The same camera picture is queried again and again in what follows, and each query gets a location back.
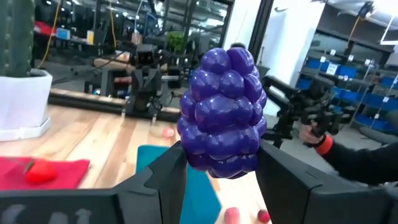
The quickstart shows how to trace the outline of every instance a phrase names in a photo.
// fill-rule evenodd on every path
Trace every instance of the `purple grape cluster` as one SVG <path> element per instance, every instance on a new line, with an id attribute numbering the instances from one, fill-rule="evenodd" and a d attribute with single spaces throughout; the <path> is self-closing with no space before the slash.
<path id="1" fill-rule="evenodd" d="M 235 179 L 255 170 L 267 128 L 266 102 L 250 52 L 208 51 L 180 101 L 177 131 L 188 163 L 214 178 Z"/>

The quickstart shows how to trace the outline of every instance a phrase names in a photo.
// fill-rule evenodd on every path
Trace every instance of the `green plant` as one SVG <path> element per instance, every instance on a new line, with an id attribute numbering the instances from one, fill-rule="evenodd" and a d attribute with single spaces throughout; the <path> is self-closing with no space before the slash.
<path id="1" fill-rule="evenodd" d="M 34 0 L 0 0 L 0 76 L 29 76 L 34 27 Z"/>
<path id="2" fill-rule="evenodd" d="M 169 44 L 175 52 L 183 49 L 184 34 L 182 32 L 169 33 Z"/>

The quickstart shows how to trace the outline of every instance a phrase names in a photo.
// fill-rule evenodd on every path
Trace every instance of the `black sleeve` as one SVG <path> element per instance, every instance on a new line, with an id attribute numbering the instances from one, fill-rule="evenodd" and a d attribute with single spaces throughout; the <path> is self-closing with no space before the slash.
<path id="1" fill-rule="evenodd" d="M 398 181 L 398 142 L 357 151 L 334 142 L 323 158 L 349 180 L 369 185 Z"/>

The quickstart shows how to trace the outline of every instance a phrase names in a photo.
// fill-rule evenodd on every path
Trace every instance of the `teal mat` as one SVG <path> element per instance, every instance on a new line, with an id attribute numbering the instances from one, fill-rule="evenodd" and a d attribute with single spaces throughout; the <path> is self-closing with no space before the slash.
<path id="1" fill-rule="evenodd" d="M 140 146 L 137 153 L 137 172 L 162 155 L 168 148 Z M 221 211 L 221 204 L 206 173 L 188 165 L 187 188 L 182 206 L 180 224 L 214 224 Z"/>

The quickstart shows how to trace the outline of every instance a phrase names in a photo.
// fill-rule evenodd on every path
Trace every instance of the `ceiling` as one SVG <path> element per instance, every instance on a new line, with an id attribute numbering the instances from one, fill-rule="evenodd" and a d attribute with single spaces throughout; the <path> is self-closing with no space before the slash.
<path id="1" fill-rule="evenodd" d="M 342 13 L 357 15 L 366 1 L 362 0 L 329 0 L 328 4 L 341 9 Z M 389 30 L 398 30 L 398 0 L 374 0 L 375 13 L 369 16 L 368 21 L 387 27 L 393 15 L 397 17 L 393 20 Z"/>

